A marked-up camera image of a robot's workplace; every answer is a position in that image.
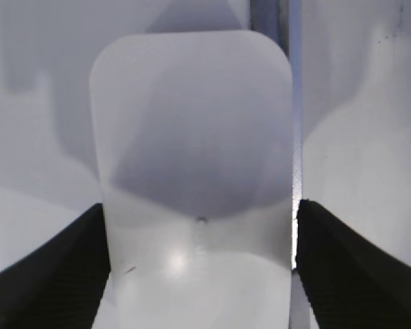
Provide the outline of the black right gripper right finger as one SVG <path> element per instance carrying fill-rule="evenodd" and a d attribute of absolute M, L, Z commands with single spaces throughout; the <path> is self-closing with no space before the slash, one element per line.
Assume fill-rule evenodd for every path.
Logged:
<path fill-rule="evenodd" d="M 297 271 L 320 328 L 411 328 L 411 267 L 317 202 L 297 212 Z"/>

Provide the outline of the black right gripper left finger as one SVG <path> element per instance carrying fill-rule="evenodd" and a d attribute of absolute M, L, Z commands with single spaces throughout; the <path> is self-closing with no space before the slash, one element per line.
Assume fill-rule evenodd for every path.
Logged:
<path fill-rule="evenodd" d="M 103 207 L 95 204 L 0 272 L 0 328 L 91 328 L 109 273 Z"/>

